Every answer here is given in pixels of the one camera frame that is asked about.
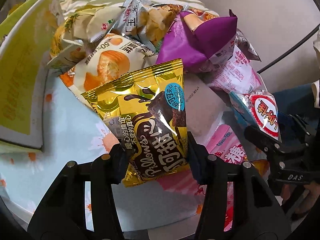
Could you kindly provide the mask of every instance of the blue sticker label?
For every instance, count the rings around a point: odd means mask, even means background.
[[[168,104],[175,109],[184,110],[184,93],[177,83],[170,83],[165,87],[164,96]]]

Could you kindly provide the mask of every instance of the package sealed edge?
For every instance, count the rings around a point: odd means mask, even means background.
[[[124,74],[82,96],[130,155],[125,186],[189,168],[181,59]]]

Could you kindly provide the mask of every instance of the cake image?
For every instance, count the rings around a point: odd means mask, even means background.
[[[100,54],[97,66],[98,77],[102,83],[108,83],[127,73],[130,68],[129,58],[115,50],[107,50]]]

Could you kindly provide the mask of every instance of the pink wrapper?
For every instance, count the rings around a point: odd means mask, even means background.
[[[230,126],[220,125],[206,146],[209,154],[215,154],[225,162],[241,164],[247,160],[245,151]],[[190,195],[205,195],[207,186],[198,185],[191,170],[177,172],[156,180],[164,190]],[[228,182],[227,212],[224,231],[232,226],[233,218],[233,183]]]
[[[234,47],[232,58],[223,67],[206,74],[202,79],[210,88],[221,88],[227,93],[251,93],[261,86],[257,74],[237,46]]]
[[[220,68],[232,56],[237,17],[219,17],[190,30],[181,12],[164,36],[156,64],[182,58],[184,70],[193,73]]]

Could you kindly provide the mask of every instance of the metal screw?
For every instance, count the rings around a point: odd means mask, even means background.
[[[279,162],[279,166],[281,167],[281,169],[284,169],[285,168],[284,162]]]
[[[250,168],[251,167],[251,163],[249,163],[249,162],[244,162],[244,163],[242,163],[243,164],[243,166],[245,167],[245,168]]]
[[[110,158],[111,158],[110,154],[107,154],[107,153],[105,153],[105,154],[103,154],[103,155],[101,156],[101,159],[104,160],[104,161],[106,161],[106,160],[108,160],[108,159],[110,159]]]
[[[215,161],[216,159],[217,159],[216,155],[214,155],[214,154],[209,154],[209,156],[208,156],[208,160],[209,160],[209,161]]]
[[[75,161],[69,161],[69,162],[67,162],[67,166],[68,166],[69,168],[75,166],[75,164],[76,164]]]

